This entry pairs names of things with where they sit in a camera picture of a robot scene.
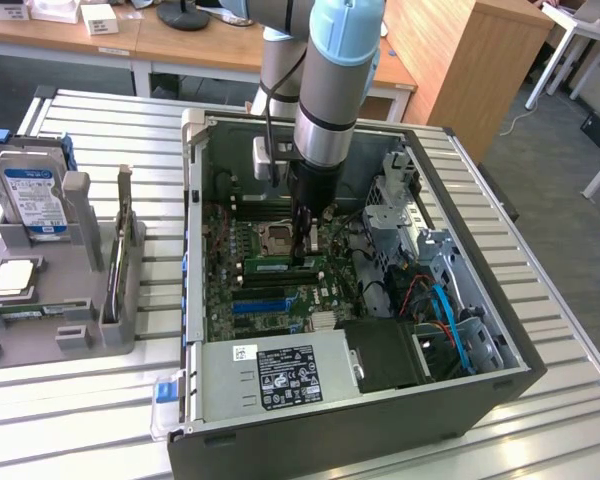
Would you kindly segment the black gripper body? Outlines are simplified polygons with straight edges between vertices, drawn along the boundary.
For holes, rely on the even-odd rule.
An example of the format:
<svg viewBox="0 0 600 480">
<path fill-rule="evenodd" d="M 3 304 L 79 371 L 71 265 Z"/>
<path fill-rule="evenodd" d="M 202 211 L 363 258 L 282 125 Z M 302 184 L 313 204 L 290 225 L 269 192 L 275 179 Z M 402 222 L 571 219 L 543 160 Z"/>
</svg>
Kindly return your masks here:
<svg viewBox="0 0 600 480">
<path fill-rule="evenodd" d="M 292 219 L 298 219 L 302 212 L 312 218 L 321 217 L 335 199 L 340 176 L 340 165 L 319 167 L 308 161 L 292 162 L 287 174 Z"/>
</svg>

